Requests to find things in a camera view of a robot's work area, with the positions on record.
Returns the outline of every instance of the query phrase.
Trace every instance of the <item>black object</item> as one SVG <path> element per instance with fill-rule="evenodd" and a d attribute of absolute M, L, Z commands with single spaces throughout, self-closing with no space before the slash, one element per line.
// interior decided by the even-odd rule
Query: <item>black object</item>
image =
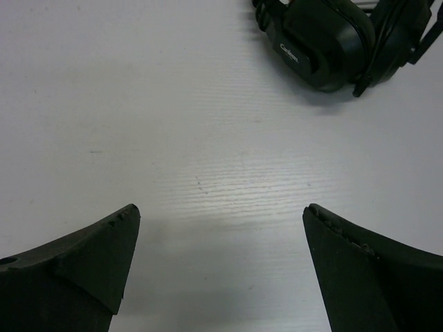
<path fill-rule="evenodd" d="M 118 313 L 134 253 L 135 205 L 0 259 L 1 332 L 105 332 Z"/>
<path fill-rule="evenodd" d="M 350 0 L 253 0 L 260 30 L 302 79 L 323 92 L 369 86 L 415 64 L 442 32 L 437 23 L 421 41 L 434 0 L 380 0 L 370 17 Z"/>
<path fill-rule="evenodd" d="M 443 257 L 315 204 L 303 223 L 333 332 L 443 331 Z"/>

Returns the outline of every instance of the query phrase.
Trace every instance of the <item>white table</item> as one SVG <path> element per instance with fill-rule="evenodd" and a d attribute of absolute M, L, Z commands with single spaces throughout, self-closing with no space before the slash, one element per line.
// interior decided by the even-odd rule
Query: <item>white table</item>
<path fill-rule="evenodd" d="M 443 255 L 440 40 L 361 99 L 300 83 L 249 0 L 0 4 L 0 256 L 126 203 L 111 332 L 328 331 L 317 202 Z"/>

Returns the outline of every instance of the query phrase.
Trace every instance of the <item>printed logo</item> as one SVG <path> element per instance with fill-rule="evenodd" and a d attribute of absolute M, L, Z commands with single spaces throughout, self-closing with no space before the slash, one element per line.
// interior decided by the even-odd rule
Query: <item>printed logo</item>
<path fill-rule="evenodd" d="M 280 44 L 280 48 L 287 54 L 288 57 L 298 63 L 298 58 L 291 52 L 291 50 L 288 50 L 284 44 Z"/>

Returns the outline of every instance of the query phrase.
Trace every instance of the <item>headphones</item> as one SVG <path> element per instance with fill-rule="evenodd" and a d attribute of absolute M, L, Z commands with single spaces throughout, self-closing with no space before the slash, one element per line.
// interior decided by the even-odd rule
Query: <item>headphones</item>
<path fill-rule="evenodd" d="M 422 38 L 434 0 L 380 0 L 372 10 L 350 0 L 252 2 L 260 30 L 304 81 L 322 92 L 352 83 L 354 97 L 416 64 L 443 31 L 442 5 Z"/>

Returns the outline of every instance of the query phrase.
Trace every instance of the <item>black rubber piece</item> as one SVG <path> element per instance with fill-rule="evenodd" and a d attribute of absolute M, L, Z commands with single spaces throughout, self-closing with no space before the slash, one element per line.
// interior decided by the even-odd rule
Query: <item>black rubber piece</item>
<path fill-rule="evenodd" d="M 333 332 L 443 331 L 443 257 L 315 204 L 303 223 Z"/>
<path fill-rule="evenodd" d="M 139 226 L 138 208 L 128 205 L 87 228 L 0 259 L 0 331 L 108 331 Z"/>

